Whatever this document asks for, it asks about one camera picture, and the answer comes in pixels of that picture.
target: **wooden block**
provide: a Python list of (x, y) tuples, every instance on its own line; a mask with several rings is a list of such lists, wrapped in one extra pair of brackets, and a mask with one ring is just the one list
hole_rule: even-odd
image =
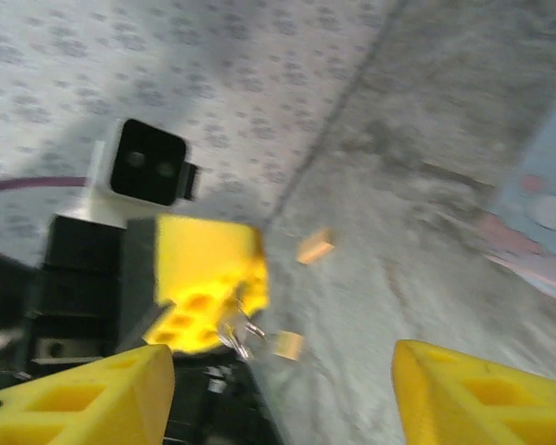
[(297, 361), (302, 349), (303, 336), (288, 331), (280, 331), (278, 333), (274, 355)]
[(303, 241), (298, 249), (298, 262), (311, 264), (334, 248), (330, 229), (322, 229)]

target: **purple cable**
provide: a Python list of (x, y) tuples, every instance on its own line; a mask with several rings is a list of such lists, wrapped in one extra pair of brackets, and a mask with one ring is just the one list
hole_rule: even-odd
[(86, 178), (75, 176), (44, 176), (39, 178), (14, 178), (0, 181), (0, 192), (35, 187), (83, 187)]

